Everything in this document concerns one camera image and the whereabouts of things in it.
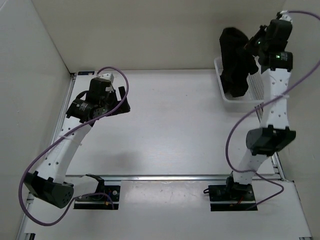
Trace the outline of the black shorts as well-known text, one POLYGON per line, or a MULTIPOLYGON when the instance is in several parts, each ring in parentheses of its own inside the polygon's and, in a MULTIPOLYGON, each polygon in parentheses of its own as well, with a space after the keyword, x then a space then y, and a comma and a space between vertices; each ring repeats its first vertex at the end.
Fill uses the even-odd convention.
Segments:
POLYGON ((248 41, 248 37, 235 27, 223 29, 219 44, 223 65, 222 74, 226 82, 243 81, 245 83, 248 75, 253 75, 259 70, 253 55, 244 49, 248 41))

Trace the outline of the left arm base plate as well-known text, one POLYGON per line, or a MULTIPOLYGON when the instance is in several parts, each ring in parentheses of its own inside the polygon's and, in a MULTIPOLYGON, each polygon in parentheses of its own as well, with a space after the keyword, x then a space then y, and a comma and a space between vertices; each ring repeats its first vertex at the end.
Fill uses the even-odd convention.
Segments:
POLYGON ((111 201, 113 202, 113 206, 108 197, 104 195, 95 195, 86 196, 80 198, 79 200, 75 200, 73 208, 75 210, 118 210, 120 203, 121 186, 105 185, 104 193, 110 197, 111 201))

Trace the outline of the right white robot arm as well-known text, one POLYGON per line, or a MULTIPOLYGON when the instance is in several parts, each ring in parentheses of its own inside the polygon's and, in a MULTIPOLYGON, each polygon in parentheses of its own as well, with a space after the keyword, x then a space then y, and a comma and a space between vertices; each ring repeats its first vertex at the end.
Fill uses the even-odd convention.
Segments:
POLYGON ((245 139, 246 152, 226 180, 224 193, 230 200, 247 193, 262 163, 296 138, 287 117, 286 91, 293 69, 293 54, 285 48, 292 32, 291 20, 273 19, 245 45, 246 53, 258 58, 263 82, 260 125, 245 139))

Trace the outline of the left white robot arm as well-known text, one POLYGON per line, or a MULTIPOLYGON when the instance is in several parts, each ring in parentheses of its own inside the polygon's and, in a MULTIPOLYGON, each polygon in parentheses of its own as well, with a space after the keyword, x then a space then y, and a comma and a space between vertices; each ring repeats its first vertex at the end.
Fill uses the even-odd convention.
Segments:
POLYGON ((34 197, 63 209, 72 199, 74 184, 65 182, 67 169, 82 140, 93 128, 96 118, 104 114, 128 113, 126 90, 113 87, 114 76, 108 72, 90 80, 88 90, 79 93, 66 111, 60 130, 60 142, 46 155, 23 183, 34 197))

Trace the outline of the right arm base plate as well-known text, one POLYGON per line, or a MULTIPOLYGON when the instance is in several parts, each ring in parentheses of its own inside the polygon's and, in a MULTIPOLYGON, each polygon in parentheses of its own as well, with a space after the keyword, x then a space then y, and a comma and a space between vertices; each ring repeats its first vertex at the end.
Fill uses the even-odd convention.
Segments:
POLYGON ((248 185, 246 190, 227 190, 226 185, 209 185, 203 192, 209 194, 211 212, 258 210, 252 185, 248 185))

